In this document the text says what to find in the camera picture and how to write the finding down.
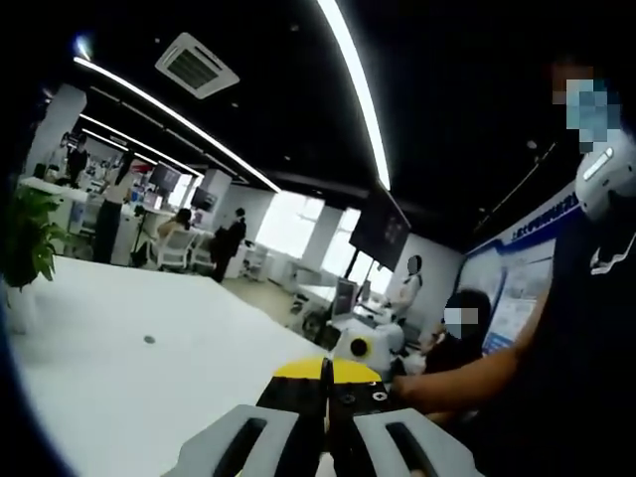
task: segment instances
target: monitor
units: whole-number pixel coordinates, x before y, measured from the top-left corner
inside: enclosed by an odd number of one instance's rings
[[[170,193],[177,187],[180,177],[181,173],[179,171],[160,162],[153,169],[148,183],[154,184],[158,189]]]
[[[356,287],[356,282],[338,278],[331,312],[332,319],[343,318],[351,314],[356,302]]]
[[[409,232],[406,216],[379,183],[369,194],[349,243],[381,266],[395,271]]]
[[[209,212],[214,208],[216,201],[217,196],[214,196],[205,189],[198,187],[197,189],[195,189],[195,193],[192,196],[192,202],[190,203],[190,205],[194,209],[200,209],[202,211]]]
[[[360,301],[369,301],[371,298],[371,280],[365,280],[362,284],[362,291],[360,292]]]

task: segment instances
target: ceiling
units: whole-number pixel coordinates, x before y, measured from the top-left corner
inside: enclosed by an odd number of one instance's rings
[[[481,8],[458,14],[421,3],[339,1],[374,100],[393,195],[415,232],[466,249],[567,184],[579,156],[562,111],[551,103],[550,51],[535,46],[536,24],[531,30],[527,18],[514,22]],[[315,0],[227,0],[209,11],[190,2],[139,12],[109,5],[78,25],[97,65],[178,111],[282,189],[337,207],[361,206],[376,181],[374,154],[345,62]],[[155,62],[182,32],[214,52],[239,83],[196,99],[157,72]],[[181,162],[217,167],[170,129],[239,182],[266,188],[164,112],[74,65],[72,55],[57,80],[86,91],[86,115]],[[88,121],[78,127],[108,137]],[[554,142],[531,180],[475,232]]]

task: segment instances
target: black shirt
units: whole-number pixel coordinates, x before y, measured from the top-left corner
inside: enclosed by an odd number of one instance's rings
[[[590,262],[601,243],[611,243],[612,256],[624,251],[633,222],[602,229],[581,214],[557,239],[533,342],[510,384],[460,437],[487,477],[622,475],[631,465],[636,246],[605,274],[591,274]]]
[[[88,162],[88,153],[85,150],[78,151],[74,149],[69,153],[67,161],[69,171],[81,172]]]

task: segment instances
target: white table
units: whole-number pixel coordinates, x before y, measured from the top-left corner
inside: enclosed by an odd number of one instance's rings
[[[162,475],[278,367],[325,353],[210,278],[64,257],[56,269],[35,283],[35,332],[13,344],[34,411],[78,475]]]
[[[52,196],[61,196],[79,204],[86,204],[86,202],[88,202],[88,192],[86,191],[83,191],[81,189],[73,189],[66,186],[57,186],[56,184],[43,181],[42,179],[38,179],[37,177],[27,177],[26,179],[22,179],[20,181],[20,185],[30,187],[31,189],[36,189],[47,194],[51,194]],[[121,214],[123,214],[125,217],[134,217],[134,207],[131,207],[129,205],[123,206],[121,208]]]
[[[297,293],[302,293],[310,301],[324,307],[329,308],[336,297],[335,286],[323,285],[298,285]]]

